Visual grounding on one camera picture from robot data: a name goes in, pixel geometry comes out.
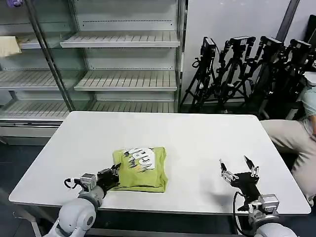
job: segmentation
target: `beige pants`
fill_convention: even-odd
[[[316,196],[316,141],[298,121],[265,120],[261,124],[279,152],[298,155],[291,172],[313,206],[313,197]]]

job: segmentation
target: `dark floor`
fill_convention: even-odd
[[[7,146],[0,143],[0,188],[9,194],[41,150],[42,147],[37,146]],[[23,219],[15,219],[12,212],[12,207],[0,203],[0,236],[34,237],[31,224]],[[151,219],[149,226],[144,227],[142,223],[135,221],[140,218]],[[300,237],[314,236],[315,223],[316,208],[312,209],[310,215],[285,217],[283,222]],[[233,231],[229,218],[225,216],[181,215],[180,217],[173,214],[107,212],[106,216],[97,218],[96,224],[109,229],[134,230],[137,228],[144,231],[201,234],[229,234]]]

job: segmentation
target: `paper bag on shelf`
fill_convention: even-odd
[[[0,57],[22,53],[15,36],[0,36]]]

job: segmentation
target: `white display shelf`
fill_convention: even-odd
[[[180,42],[175,31],[82,31],[60,45],[63,48],[175,48],[180,46]]]
[[[80,91],[176,91],[175,71],[94,70],[74,87]]]
[[[48,47],[60,47],[60,42],[67,38],[66,34],[46,33]],[[35,34],[17,36],[17,41],[21,49],[40,49],[40,43]]]
[[[63,71],[66,88],[77,82],[78,71]],[[0,90],[59,90],[50,70],[1,71]]]
[[[97,101],[93,105],[91,111],[174,113],[174,103],[173,102]]]
[[[0,120],[63,121],[68,114],[64,101],[18,100],[0,109]]]

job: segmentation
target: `light blue shirt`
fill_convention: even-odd
[[[316,87],[307,90],[303,97],[302,102],[305,108],[306,117],[304,118],[303,125],[310,136],[313,136],[313,125],[312,122],[308,119],[309,116],[316,115]]]

